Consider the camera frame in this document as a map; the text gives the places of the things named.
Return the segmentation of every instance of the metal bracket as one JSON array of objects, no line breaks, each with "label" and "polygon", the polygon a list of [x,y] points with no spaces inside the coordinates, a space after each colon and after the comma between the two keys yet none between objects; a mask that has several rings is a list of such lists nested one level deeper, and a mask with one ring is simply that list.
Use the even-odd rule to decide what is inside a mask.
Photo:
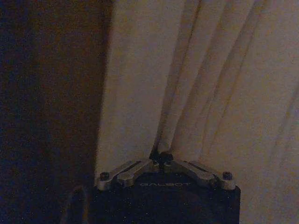
[{"label": "metal bracket", "polygon": [[97,187],[102,191],[109,190],[112,184],[116,182],[120,183],[123,187],[130,187],[141,174],[157,171],[158,168],[159,164],[150,159],[128,161],[109,173],[101,173],[101,176],[97,179]]},{"label": "metal bracket", "polygon": [[135,163],[135,161],[128,161],[124,164],[122,164],[120,167],[117,167],[113,171],[109,172],[107,175],[107,179],[101,179],[99,177],[97,179],[97,187],[99,190],[109,190],[111,188],[112,183],[115,181],[115,177],[123,172],[124,170],[128,169],[130,166],[132,166]]},{"label": "metal bracket", "polygon": [[141,174],[145,172],[153,171],[154,162],[150,159],[145,159],[138,163],[136,166],[132,167],[126,172],[122,172],[117,176],[117,182],[123,187],[130,187],[134,185],[134,181]]},{"label": "metal bracket", "polygon": [[221,173],[197,161],[171,160],[161,164],[161,167],[159,165],[157,161],[150,159],[128,161],[109,173],[101,173],[97,179],[97,187],[99,190],[109,190],[112,184],[117,182],[125,188],[130,187],[143,173],[158,172],[160,168],[164,168],[164,172],[182,172],[202,187],[216,188],[220,186],[225,190],[235,189],[235,180],[230,172]]},{"label": "metal bracket", "polygon": [[[218,182],[220,182],[222,189],[225,189],[225,190],[234,190],[235,189],[235,179],[233,178],[233,176],[230,172],[221,173],[221,172],[219,172],[213,168],[210,168],[210,167],[208,167],[200,162],[197,162],[197,161],[189,162],[189,164],[200,167],[201,169],[204,169],[205,171],[213,174],[217,178]],[[225,173],[229,173],[230,178],[225,178],[224,177]]]},{"label": "metal bracket", "polygon": [[213,174],[203,171],[188,162],[182,160],[172,160],[164,164],[166,172],[182,172],[194,179],[199,186],[215,187],[216,179]]}]

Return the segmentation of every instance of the white curtain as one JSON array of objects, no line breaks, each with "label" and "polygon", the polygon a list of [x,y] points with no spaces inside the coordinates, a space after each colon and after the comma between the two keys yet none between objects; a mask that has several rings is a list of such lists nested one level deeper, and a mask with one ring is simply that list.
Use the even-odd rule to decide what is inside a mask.
[{"label": "white curtain", "polygon": [[[156,32],[151,26],[137,27],[155,36],[161,47],[138,62],[153,60],[156,67],[116,88],[124,102],[115,104],[121,107],[114,106],[118,115],[110,114],[109,121],[102,115],[96,172],[111,168],[103,165],[108,162],[148,156],[158,144],[159,151],[231,170],[242,191],[240,223],[299,223],[298,1],[182,2],[176,1],[176,7],[157,3],[169,13],[160,17],[168,18],[167,24],[155,21],[162,34],[151,33]],[[131,65],[132,58],[127,60]],[[120,80],[122,71],[116,73]],[[128,95],[125,88],[132,83],[136,91]],[[107,90],[113,87],[107,82]],[[111,105],[108,96],[104,106]],[[135,109],[142,118],[135,117]],[[109,125],[103,124],[113,119],[126,122],[119,122],[117,130],[110,126],[116,134],[107,132],[110,142],[104,144],[108,137],[101,133]]]}]

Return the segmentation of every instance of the screw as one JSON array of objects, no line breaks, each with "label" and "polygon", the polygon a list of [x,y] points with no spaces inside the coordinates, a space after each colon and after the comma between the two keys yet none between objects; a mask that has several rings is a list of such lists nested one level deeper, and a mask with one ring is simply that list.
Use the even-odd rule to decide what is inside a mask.
[{"label": "screw", "polygon": [[109,173],[108,172],[102,172],[101,174],[100,174],[100,180],[101,181],[106,181],[106,180],[108,180],[109,179]]},{"label": "screw", "polygon": [[231,172],[223,172],[222,173],[222,176],[223,176],[223,179],[226,180],[226,181],[230,181],[233,179],[233,174]]},{"label": "screw", "polygon": [[209,185],[212,189],[217,188],[217,181],[215,179],[209,180]]}]

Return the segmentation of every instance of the fabric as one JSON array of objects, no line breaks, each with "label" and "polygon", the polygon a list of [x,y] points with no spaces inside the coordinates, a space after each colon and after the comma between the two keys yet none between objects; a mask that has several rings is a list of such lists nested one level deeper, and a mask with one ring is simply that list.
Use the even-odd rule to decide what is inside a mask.
[{"label": "fabric", "polygon": [[153,147],[184,1],[116,1],[95,178]]},{"label": "fabric", "polygon": [[157,145],[232,171],[240,223],[299,223],[297,1],[145,2],[115,14],[96,173]]},{"label": "fabric", "polygon": [[299,4],[199,7],[159,150],[233,171],[241,223],[298,223]]}]

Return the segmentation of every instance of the dark wall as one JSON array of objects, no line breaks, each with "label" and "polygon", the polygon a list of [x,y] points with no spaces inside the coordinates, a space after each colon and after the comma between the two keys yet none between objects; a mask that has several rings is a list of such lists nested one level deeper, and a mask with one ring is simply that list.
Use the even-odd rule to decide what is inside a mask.
[{"label": "dark wall", "polygon": [[71,189],[93,184],[112,4],[1,8],[1,219],[55,223]]}]

